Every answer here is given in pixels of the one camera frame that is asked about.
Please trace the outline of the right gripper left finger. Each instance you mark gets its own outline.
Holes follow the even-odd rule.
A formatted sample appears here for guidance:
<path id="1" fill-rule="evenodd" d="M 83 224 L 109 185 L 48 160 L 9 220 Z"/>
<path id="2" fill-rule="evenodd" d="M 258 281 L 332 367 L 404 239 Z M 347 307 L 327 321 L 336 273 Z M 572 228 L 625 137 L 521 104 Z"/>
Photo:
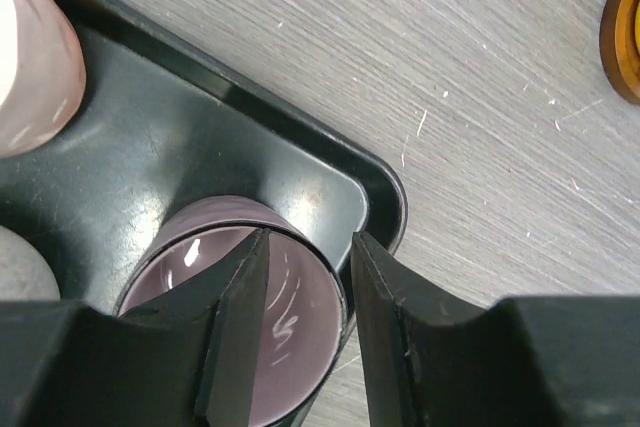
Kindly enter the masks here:
<path id="1" fill-rule="evenodd" d="M 115 318 L 78 300 L 1 306 L 5 426 L 245 426 L 269 234 Z"/>

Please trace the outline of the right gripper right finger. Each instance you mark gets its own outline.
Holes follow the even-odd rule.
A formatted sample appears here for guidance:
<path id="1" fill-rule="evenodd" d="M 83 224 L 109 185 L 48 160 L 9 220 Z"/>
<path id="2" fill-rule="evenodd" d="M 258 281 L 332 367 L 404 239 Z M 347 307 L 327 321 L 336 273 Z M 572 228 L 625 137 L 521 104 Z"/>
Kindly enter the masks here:
<path id="1" fill-rule="evenodd" d="M 351 271 L 374 426 L 635 426 L 635 296 L 504 298 L 488 308 L 353 237 Z"/>

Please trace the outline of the purple ceramic mug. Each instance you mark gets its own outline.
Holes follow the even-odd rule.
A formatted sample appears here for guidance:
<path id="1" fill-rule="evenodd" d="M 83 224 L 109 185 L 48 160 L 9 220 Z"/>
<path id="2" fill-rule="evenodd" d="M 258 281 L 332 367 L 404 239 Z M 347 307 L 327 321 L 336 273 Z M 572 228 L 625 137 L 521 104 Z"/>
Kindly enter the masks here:
<path id="1" fill-rule="evenodd" d="M 122 294 L 119 314 L 221 260 L 251 232 L 269 228 L 269 279 L 252 426 L 272 426 L 300 407 L 327 377 L 346 322 L 342 286 L 307 236 L 271 208 L 241 196 L 192 203 L 160 228 Z"/>

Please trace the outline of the brown wooden coaster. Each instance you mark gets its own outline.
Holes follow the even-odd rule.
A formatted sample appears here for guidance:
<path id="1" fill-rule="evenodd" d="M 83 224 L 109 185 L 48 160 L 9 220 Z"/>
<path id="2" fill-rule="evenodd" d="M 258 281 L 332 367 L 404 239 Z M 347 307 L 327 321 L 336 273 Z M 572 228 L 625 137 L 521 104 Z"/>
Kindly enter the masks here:
<path id="1" fill-rule="evenodd" d="M 634 18 L 639 0 L 607 0 L 600 22 L 599 50 L 603 70 L 613 89 L 639 105 L 639 54 Z"/>

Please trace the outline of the yellow glass mug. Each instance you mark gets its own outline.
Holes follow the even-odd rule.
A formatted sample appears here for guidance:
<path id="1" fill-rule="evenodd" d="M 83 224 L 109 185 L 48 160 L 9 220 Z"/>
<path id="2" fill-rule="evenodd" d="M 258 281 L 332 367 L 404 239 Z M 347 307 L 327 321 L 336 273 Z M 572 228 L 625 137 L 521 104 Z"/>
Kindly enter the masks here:
<path id="1" fill-rule="evenodd" d="M 634 41 L 636 45 L 636 50 L 639 54 L 640 53 L 640 2 L 639 1 L 635 11 L 633 26 L 634 26 Z"/>

